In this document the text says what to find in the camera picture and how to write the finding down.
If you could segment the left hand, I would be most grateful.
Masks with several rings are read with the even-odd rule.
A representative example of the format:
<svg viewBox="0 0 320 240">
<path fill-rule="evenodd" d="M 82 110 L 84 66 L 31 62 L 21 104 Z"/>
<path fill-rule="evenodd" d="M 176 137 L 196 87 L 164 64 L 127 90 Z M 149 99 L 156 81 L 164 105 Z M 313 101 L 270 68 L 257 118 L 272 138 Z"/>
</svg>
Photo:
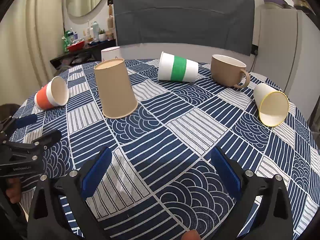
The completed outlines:
<svg viewBox="0 0 320 240">
<path fill-rule="evenodd" d="M 8 188 L 6 189 L 6 195 L 10 199 L 12 204 L 18 203 L 21 200 L 21 181 L 20 178 L 7 179 Z"/>
</svg>

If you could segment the right hand thumb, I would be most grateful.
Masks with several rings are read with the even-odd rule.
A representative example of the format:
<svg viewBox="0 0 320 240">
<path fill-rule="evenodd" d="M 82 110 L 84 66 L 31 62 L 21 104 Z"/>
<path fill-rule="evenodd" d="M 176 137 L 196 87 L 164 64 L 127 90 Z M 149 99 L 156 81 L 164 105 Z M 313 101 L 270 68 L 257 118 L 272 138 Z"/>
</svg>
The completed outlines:
<svg viewBox="0 0 320 240">
<path fill-rule="evenodd" d="M 182 235 L 181 240 L 201 240 L 201 237 L 196 230 L 189 230 Z"/>
</svg>

